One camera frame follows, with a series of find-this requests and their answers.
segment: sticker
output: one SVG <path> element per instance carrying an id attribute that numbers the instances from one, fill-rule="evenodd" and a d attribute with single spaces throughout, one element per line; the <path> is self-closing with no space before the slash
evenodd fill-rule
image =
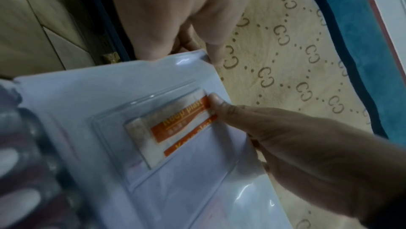
<path id="1" fill-rule="evenodd" d="M 153 168 L 216 119 L 200 89 L 132 120 L 125 128 Z"/>

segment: white oval object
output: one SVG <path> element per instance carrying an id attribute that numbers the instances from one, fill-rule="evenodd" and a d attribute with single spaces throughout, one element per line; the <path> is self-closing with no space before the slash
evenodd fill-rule
<path id="1" fill-rule="evenodd" d="M 0 149 L 0 178 L 9 173 L 19 160 L 19 153 L 13 148 Z"/>
<path id="2" fill-rule="evenodd" d="M 0 229 L 7 228 L 30 214 L 41 202 L 34 189 L 22 189 L 0 197 Z"/>

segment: orange label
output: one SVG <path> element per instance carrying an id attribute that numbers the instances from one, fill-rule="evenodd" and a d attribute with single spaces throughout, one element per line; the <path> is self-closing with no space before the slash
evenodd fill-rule
<path id="1" fill-rule="evenodd" d="M 206 119 L 205 121 L 203 121 L 200 125 L 198 125 L 197 127 L 195 127 L 192 131 L 190 131 L 187 135 L 185 135 L 184 137 L 182 137 L 182 139 L 180 139 L 179 141 L 177 141 L 174 145 L 172 145 L 171 147 L 169 147 L 168 149 L 166 149 L 166 151 L 164 151 L 164 154 L 166 157 L 168 157 L 171 153 L 173 153 L 174 151 L 176 151 L 180 146 L 184 145 L 189 139 L 191 139 L 194 135 L 196 135 L 197 133 L 199 133 L 200 131 L 202 131 L 203 128 L 207 127 L 208 125 L 212 124 L 213 121 L 215 121 L 217 119 L 217 115 L 213 115 L 210 118 Z"/>
<path id="2" fill-rule="evenodd" d="M 175 115 L 165 119 L 158 125 L 151 128 L 158 143 L 168 139 L 169 137 L 179 133 L 184 129 L 196 116 L 201 112 L 210 108 L 208 97 L 204 96 L 200 100 L 192 103 Z"/>

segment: dark sleeve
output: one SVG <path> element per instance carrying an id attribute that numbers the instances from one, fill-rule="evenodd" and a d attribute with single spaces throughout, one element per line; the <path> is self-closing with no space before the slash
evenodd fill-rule
<path id="1" fill-rule="evenodd" d="M 391 201 L 361 224 L 368 229 L 405 229 L 406 193 Z"/>

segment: hand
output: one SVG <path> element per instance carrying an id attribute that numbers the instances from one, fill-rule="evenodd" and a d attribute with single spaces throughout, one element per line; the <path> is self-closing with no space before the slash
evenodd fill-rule
<path id="1" fill-rule="evenodd" d="M 258 140 L 275 179 L 314 205 L 364 220 L 406 191 L 406 151 L 385 139 L 330 119 L 209 97 L 219 119 Z"/>
<path id="2" fill-rule="evenodd" d="M 206 42 L 214 65 L 222 65 L 225 41 L 248 0 L 114 0 L 121 23 L 140 60 L 155 60 L 181 47 L 200 47 L 193 28 Z"/>

